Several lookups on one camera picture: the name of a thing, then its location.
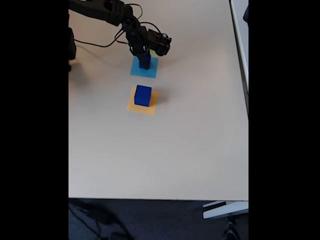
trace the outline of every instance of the blue block held by gripper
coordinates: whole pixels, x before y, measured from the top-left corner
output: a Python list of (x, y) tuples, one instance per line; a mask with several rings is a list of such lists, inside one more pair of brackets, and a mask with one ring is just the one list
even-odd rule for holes
[(134, 94), (134, 104), (149, 107), (151, 90), (149, 86), (137, 85)]
[[(150, 62), (151, 62), (151, 55), (149, 54), (146, 56), (146, 62), (148, 64), (148, 68), (150, 68)], [(141, 62), (139, 61), (139, 68), (144, 69), (144, 67), (141, 65)]]

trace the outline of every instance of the floor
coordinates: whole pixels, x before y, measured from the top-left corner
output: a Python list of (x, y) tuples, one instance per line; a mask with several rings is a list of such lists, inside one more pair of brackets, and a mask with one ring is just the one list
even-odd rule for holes
[[(82, 199), (107, 208), (124, 223), (134, 240), (222, 240), (227, 228), (226, 217), (202, 217), (202, 205), (208, 201)], [(72, 208), (90, 227), (97, 229), (90, 218)], [(249, 239), (249, 214), (235, 216), (241, 240)], [(121, 232), (117, 225), (101, 225), (101, 235), (110, 237)], [(69, 211), (69, 239), (97, 240)]]

